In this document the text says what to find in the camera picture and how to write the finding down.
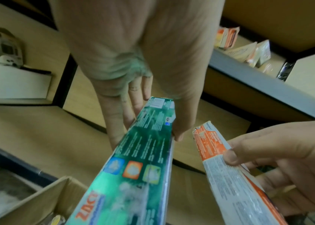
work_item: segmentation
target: blue logo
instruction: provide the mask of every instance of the blue logo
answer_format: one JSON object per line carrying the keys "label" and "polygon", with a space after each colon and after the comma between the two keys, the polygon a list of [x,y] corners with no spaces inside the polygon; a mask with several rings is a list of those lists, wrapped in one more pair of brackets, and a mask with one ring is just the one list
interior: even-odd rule
{"label": "blue logo", "polygon": [[124,159],[112,157],[107,163],[107,165],[105,166],[105,168],[103,169],[103,171],[106,173],[117,175],[122,169],[123,164],[124,164]]}

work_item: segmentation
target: open cardboard box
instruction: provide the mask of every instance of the open cardboard box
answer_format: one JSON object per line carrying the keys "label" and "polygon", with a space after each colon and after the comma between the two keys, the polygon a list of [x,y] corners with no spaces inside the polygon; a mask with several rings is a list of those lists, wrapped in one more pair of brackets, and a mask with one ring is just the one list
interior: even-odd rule
{"label": "open cardboard box", "polygon": [[86,190],[76,179],[62,177],[4,213],[0,225],[37,225],[52,212],[68,219]]}

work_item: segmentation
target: square icon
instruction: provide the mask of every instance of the square icon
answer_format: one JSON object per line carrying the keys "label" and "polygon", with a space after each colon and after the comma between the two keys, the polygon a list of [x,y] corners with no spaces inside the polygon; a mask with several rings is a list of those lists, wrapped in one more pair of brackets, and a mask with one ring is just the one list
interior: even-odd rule
{"label": "square icon", "polygon": [[147,165],[144,171],[143,181],[158,184],[161,175],[161,168],[158,166]]}
{"label": "square icon", "polygon": [[143,164],[141,162],[129,161],[122,176],[137,180],[139,178],[142,167]]}
{"label": "square icon", "polygon": [[103,171],[106,173],[117,175],[119,174],[123,165],[124,165],[124,159],[112,157],[107,163],[107,165],[105,166],[105,168],[103,169]]}

